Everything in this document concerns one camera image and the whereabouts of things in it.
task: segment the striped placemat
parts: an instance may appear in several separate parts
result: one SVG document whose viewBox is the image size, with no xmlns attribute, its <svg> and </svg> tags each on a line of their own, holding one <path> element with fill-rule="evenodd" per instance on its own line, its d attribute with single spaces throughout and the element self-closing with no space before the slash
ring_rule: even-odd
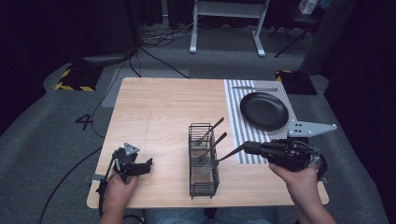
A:
<svg viewBox="0 0 396 224">
<path fill-rule="evenodd" d="M 267 93 L 274 95 L 280 99 L 286 108 L 289 110 L 289 120 L 296 120 L 293 108 L 290 105 L 288 95 L 283 88 L 281 82 L 278 81 L 258 81 L 258 80 L 224 80 L 224 89 L 227 97 L 228 113 L 230 116 L 230 122 L 233 131 L 233 146 L 239 147 L 246 141 L 254 142 L 270 142 L 271 139 L 284 139 L 288 136 L 287 123 L 280 129 L 265 132 L 260 130 L 253 125 L 250 125 L 241 114 L 239 109 L 239 103 L 242 98 L 248 93 L 254 92 L 253 90 L 238 90 L 232 89 L 233 86 L 251 86 L 257 88 L 277 88 L 278 91 L 267 91 Z M 267 159 L 257 155 L 250 155 L 244 151 L 236 154 L 237 163 L 242 164 L 257 164 L 257 163 L 268 163 Z"/>
</svg>

